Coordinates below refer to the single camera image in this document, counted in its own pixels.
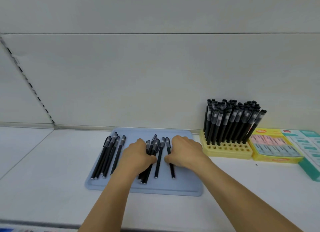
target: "white wall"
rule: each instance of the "white wall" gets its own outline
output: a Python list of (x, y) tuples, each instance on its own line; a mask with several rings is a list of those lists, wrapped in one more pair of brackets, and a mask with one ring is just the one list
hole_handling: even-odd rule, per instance
[(0, 0), (0, 32), (58, 125), (201, 129), (232, 98), (320, 132), (319, 2)]
[(0, 43), (0, 122), (51, 123), (45, 110)]
[(201, 129), (207, 98), (257, 100), (270, 128), (318, 130), (320, 34), (16, 34), (59, 125)]
[(0, 0), (0, 32), (320, 32), (319, 2), (320, 0)]

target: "light blue tray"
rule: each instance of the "light blue tray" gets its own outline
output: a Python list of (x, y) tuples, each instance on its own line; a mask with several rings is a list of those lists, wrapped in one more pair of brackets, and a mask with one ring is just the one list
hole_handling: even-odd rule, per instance
[[(149, 129), (149, 128), (115, 128), (111, 132), (111, 136), (114, 132), (118, 133), (118, 136), (126, 136), (126, 141), (124, 147), (122, 148), (120, 158), (122, 156), (123, 150), (129, 146), (129, 144), (137, 141), (138, 138), (142, 138), (144, 141), (151, 140), (154, 134), (158, 135), (158, 139), (161, 140), (162, 137), (168, 137), (171, 139), (176, 136), (186, 136), (193, 139), (191, 132), (186, 130), (175, 130), (175, 129)], [(151, 193), (151, 194), (166, 194), (166, 195), (181, 195), (181, 196), (201, 196), (203, 193), (203, 185), (201, 180), (194, 174), (191, 170), (174, 166), (175, 179), (171, 178), (170, 166), (164, 161), (164, 157), (167, 155), (167, 147), (163, 149), (159, 176), (155, 179), (156, 164), (152, 166), (150, 176), (146, 185), (142, 185), (138, 177), (134, 180), (131, 185), (130, 192), (134, 193)], [(89, 190), (103, 190), (110, 179), (110, 172), (113, 166), (113, 162), (110, 165), (109, 173), (106, 179), (102, 178), (100, 175), (98, 180), (91, 180), (91, 175), (98, 161), (95, 161), (86, 181), (85, 187)]]

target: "yellow box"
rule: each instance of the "yellow box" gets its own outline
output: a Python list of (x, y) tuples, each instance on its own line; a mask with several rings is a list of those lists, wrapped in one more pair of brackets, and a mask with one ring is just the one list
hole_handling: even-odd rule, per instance
[(207, 156), (250, 160), (253, 153), (248, 142), (246, 144), (224, 142), (221, 145), (208, 145), (203, 131), (200, 131), (200, 141), (203, 153)]
[[(297, 151), (301, 157), (289, 157), (289, 156), (272, 156), (272, 155), (264, 155), (258, 152), (258, 149), (255, 147), (254, 143), (258, 145), (256, 142), (253, 142), (253, 139), (255, 136), (253, 135), (267, 135), (269, 137), (272, 137), (274, 139), (280, 138), (282, 141), (286, 143), (286, 145), (292, 146), (295, 151)], [(252, 158), (256, 161), (268, 161), (268, 162), (278, 162), (278, 163), (292, 163), (292, 164), (297, 164), (299, 161), (303, 159), (303, 154), (297, 149), (281, 132), (280, 129), (271, 129), (271, 128), (257, 128), (254, 130), (252, 133), (251, 137), (249, 138), (248, 141), (251, 149), (253, 150), (253, 155)], [(276, 147), (282, 147), (281, 145), (270, 145), (267, 144), (268, 147), (276, 146)]]

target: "left hand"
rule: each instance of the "left hand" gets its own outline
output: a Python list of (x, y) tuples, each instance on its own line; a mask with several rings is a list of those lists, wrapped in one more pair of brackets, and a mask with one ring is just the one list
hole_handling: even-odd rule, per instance
[(116, 170), (126, 170), (136, 177), (155, 162), (157, 162), (157, 158), (146, 153), (146, 143), (140, 138), (123, 151)]

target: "orange logo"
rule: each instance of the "orange logo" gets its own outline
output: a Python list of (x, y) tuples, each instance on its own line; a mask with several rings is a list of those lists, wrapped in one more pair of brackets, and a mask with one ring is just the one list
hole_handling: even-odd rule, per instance
[(282, 161), (288, 161), (288, 160), (289, 160), (289, 159), (279, 158), (279, 159), (273, 159), (272, 161), (282, 162)]

